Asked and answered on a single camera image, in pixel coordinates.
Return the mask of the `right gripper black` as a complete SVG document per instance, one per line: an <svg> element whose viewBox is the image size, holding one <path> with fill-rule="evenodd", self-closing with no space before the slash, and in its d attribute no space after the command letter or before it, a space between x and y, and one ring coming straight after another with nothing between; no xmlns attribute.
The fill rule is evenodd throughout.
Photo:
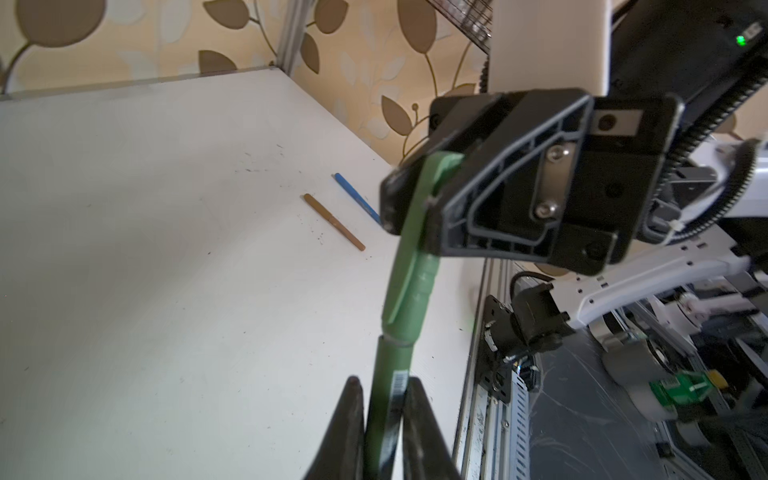
<svg viewBox="0 0 768 480"><path fill-rule="evenodd" d="M432 134L463 160L427 211L424 249L600 273L637 235L683 109L581 89L436 101Z"/></svg>

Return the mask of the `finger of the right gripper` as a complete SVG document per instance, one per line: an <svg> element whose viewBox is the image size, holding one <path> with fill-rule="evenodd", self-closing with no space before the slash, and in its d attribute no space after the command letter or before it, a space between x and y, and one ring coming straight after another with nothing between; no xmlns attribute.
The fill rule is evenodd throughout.
<svg viewBox="0 0 768 480"><path fill-rule="evenodd" d="M430 137L408 156L402 165L382 180L379 189L379 216L384 230L389 234L401 234L426 158L443 150L446 145L446 137Z"/></svg>

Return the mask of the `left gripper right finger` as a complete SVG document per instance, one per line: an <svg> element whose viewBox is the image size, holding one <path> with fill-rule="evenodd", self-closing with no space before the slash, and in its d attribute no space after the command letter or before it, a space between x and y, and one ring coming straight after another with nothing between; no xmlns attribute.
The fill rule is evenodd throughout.
<svg viewBox="0 0 768 480"><path fill-rule="evenodd" d="M421 380L408 380L403 407L403 478L459 479Z"/></svg>

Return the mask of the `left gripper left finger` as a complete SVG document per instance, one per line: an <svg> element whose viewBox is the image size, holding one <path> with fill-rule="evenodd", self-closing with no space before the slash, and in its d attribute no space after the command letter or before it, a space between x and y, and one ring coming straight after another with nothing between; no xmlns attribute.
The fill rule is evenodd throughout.
<svg viewBox="0 0 768 480"><path fill-rule="evenodd" d="M342 389L306 480L363 478L364 395L357 376Z"/></svg>

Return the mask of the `blue pen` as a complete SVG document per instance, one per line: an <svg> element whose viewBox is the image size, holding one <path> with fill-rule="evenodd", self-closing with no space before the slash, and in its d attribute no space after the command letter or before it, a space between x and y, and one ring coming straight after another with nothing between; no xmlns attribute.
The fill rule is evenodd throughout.
<svg viewBox="0 0 768 480"><path fill-rule="evenodd" d="M333 178L341 186L341 188L366 212L366 214L373 219L374 222L381 225L381 219L376 210L340 173L334 173Z"/></svg>

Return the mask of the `brown pen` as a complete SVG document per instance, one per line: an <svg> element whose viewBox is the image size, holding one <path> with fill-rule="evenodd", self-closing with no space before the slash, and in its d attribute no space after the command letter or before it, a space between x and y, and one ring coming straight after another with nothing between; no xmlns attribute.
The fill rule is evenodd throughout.
<svg viewBox="0 0 768 480"><path fill-rule="evenodd" d="M302 198L315 212L352 243L359 251L363 252L366 250L366 246L311 194L305 193L302 195Z"/></svg>

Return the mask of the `green pen cap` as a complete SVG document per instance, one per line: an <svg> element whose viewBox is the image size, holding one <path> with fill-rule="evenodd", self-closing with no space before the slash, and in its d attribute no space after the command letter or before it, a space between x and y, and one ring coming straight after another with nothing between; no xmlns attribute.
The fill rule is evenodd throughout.
<svg viewBox="0 0 768 480"><path fill-rule="evenodd" d="M428 156L408 205L382 313L382 335L397 347L410 348L420 336L440 263L438 256L424 251L426 217L463 160L458 153Z"/></svg>

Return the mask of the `green pen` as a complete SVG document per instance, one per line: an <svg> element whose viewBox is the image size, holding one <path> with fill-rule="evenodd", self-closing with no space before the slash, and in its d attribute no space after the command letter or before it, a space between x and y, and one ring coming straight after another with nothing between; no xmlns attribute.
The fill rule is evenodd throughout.
<svg viewBox="0 0 768 480"><path fill-rule="evenodd" d="M364 479L391 479L410 376L413 346L381 335L364 437Z"/></svg>

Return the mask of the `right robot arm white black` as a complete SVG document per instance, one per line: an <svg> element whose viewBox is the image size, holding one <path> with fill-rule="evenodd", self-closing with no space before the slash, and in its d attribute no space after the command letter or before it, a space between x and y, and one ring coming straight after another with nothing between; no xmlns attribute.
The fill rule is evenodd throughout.
<svg viewBox="0 0 768 480"><path fill-rule="evenodd" d="M530 336L767 266L763 141L708 137L767 81L763 1L495 1L477 94L436 99L380 190L400 244L382 326L422 324L443 257L566 275L515 297Z"/></svg>

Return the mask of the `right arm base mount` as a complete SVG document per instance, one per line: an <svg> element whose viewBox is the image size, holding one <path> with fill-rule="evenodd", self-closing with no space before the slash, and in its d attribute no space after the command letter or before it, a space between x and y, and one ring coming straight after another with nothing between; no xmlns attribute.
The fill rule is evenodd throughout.
<svg viewBox="0 0 768 480"><path fill-rule="evenodd" d="M485 297L475 380L500 402L512 400L515 368L537 353L559 348L575 333L569 315L551 296L552 281L548 275L522 271L510 279L508 304L493 295Z"/></svg>

